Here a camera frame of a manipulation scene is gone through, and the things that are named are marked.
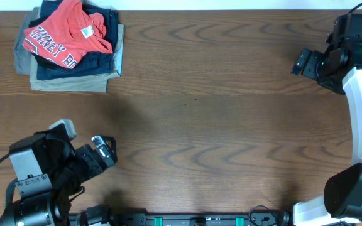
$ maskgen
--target stack of clothes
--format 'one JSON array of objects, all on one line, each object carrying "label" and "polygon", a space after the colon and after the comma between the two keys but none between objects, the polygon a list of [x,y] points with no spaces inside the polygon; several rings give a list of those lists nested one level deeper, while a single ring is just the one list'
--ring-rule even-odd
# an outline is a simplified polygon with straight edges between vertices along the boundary
[{"label": "stack of clothes", "polygon": [[43,1],[16,37],[16,73],[30,76],[32,90],[105,92],[121,76],[124,29],[113,10]]}]

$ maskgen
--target wooden table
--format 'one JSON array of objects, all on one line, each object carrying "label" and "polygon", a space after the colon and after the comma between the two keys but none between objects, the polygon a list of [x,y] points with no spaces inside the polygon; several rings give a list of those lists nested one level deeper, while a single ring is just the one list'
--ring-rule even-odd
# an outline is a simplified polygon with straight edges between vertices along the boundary
[{"label": "wooden table", "polygon": [[[31,91],[13,68],[25,13],[0,12],[0,157],[61,118],[75,147],[96,134],[118,144],[117,167],[84,183],[73,212],[289,208],[350,164],[346,97],[290,74],[345,11],[121,11],[123,76],[106,94]],[[0,216],[14,177],[1,163]]]}]

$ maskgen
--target white wall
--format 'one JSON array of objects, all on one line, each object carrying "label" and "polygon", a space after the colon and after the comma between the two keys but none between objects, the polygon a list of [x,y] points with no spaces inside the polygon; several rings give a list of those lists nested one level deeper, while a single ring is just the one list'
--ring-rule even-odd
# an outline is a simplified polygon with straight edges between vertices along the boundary
[{"label": "white wall", "polygon": [[[362,0],[85,0],[117,10],[351,9]],[[41,0],[0,0],[0,10],[31,10]]]}]

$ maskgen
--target clothing tag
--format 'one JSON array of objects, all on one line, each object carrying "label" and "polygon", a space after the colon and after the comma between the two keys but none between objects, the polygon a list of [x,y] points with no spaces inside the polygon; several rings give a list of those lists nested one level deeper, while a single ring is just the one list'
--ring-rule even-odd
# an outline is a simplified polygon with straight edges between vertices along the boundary
[{"label": "clothing tag", "polygon": [[80,31],[82,32],[83,36],[85,36],[85,38],[88,38],[88,37],[90,37],[90,36],[92,36],[94,34],[94,30],[92,28],[92,25],[87,26],[84,29],[81,29]]}]

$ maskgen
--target red t-shirt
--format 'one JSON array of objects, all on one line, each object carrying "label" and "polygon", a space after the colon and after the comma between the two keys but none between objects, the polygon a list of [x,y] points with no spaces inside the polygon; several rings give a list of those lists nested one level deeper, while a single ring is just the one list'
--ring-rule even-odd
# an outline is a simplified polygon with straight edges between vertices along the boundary
[{"label": "red t-shirt", "polygon": [[100,13],[87,15],[79,0],[63,0],[40,25],[25,30],[23,47],[62,67],[74,68],[90,51],[112,53],[104,40],[106,27]]}]

